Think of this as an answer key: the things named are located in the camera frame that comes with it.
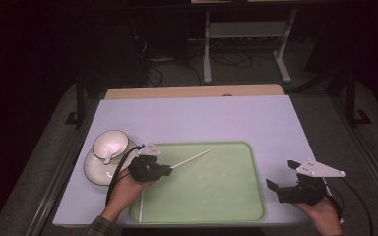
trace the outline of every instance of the person's arm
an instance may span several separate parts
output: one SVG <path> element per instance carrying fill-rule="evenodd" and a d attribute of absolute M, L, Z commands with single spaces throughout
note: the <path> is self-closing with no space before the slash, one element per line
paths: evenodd
<path fill-rule="evenodd" d="M 311 206 L 306 203 L 293 204 L 302 210 L 311 220 L 315 229 L 323 236 L 343 235 L 336 209 L 326 197 L 318 204 Z"/>
<path fill-rule="evenodd" d="M 121 170 L 118 183 L 115 185 L 109 203 L 92 225 L 86 230 L 86 235 L 108 236 L 112 235 L 115 223 L 121 212 L 133 203 L 144 189 L 154 182 L 138 182 L 129 174 L 127 169 Z"/>

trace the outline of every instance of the wooden edge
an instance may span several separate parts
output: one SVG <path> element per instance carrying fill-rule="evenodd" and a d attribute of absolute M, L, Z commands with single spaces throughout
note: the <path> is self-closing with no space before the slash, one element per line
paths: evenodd
<path fill-rule="evenodd" d="M 225 95 L 284 95 L 284 90 L 280 85 L 276 84 L 160 88 L 112 88 L 106 93 L 105 99 L 208 97 Z"/>

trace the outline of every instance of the sleeve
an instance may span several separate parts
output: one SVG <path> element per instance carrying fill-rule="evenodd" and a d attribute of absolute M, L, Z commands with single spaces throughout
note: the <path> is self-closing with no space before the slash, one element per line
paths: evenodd
<path fill-rule="evenodd" d="M 113 235 L 115 224 L 109 220 L 98 216 L 87 228 L 85 235 L 88 236 L 111 236 Z"/>

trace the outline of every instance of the white table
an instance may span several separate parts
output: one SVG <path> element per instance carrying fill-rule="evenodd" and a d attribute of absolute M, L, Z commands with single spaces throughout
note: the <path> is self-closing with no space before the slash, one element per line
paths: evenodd
<path fill-rule="evenodd" d="M 236 224 L 273 226 L 307 221 L 293 206 L 280 204 L 277 195 L 266 187 L 266 179 L 281 187 L 296 185 L 295 171 L 287 167 L 287 161 L 304 162 L 314 156 L 289 97 L 264 95 L 101 101 L 54 217 L 55 225 L 86 226 L 102 212 L 107 186 L 91 183 L 85 176 L 83 163 L 96 137 L 108 130 L 122 130 L 138 145 L 247 142 L 254 152 L 266 216 L 257 222 Z M 124 227 L 148 226 L 132 221 L 129 210 L 121 214 L 117 223 Z"/>

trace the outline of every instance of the metal frame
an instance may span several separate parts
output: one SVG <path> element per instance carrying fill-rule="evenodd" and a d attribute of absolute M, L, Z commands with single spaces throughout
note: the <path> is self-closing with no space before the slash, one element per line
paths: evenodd
<path fill-rule="evenodd" d="M 69 148 L 66 150 L 62 161 L 60 162 L 59 166 L 57 167 L 56 173 L 54 174 L 47 191 L 43 195 L 35 216 L 30 224 L 30 227 L 26 233 L 26 235 L 39 235 L 42 228 L 44 227 L 45 222 L 47 221 L 48 216 L 50 215 L 52 209 L 55 207 L 57 203 L 57 199 L 59 198 L 60 194 L 62 194 L 63 188 L 65 184 L 68 182 L 70 175 L 75 167 L 75 162 L 79 153 L 82 149 L 83 142 L 88 134 L 88 130 L 91 127 L 91 123 L 95 116 L 97 107 L 99 105 L 99 100 L 90 100 L 87 105 L 87 112 L 85 113 L 85 104 L 83 101 L 83 92 L 77 90 L 77 98 L 79 96 L 82 97 L 82 101 L 77 101 L 80 103 L 81 108 L 83 109 L 80 112 L 83 112 L 81 115 L 80 125 L 76 123 L 78 126 L 76 127 L 76 132 L 72 137 L 72 141 L 69 144 Z"/>
<path fill-rule="evenodd" d="M 285 83 L 290 83 L 291 78 L 284 64 L 284 50 L 290 36 L 293 21 L 296 16 L 296 9 L 290 11 L 287 21 L 279 22 L 254 22 L 254 23 L 211 23 L 210 12 L 206 12 L 205 17 L 205 52 L 204 52 L 204 83 L 212 82 L 211 61 L 210 61 L 210 38 L 226 37 L 281 37 L 282 43 L 278 50 L 273 52 L 279 72 Z M 252 31 L 239 30 L 234 25 L 247 28 Z"/>

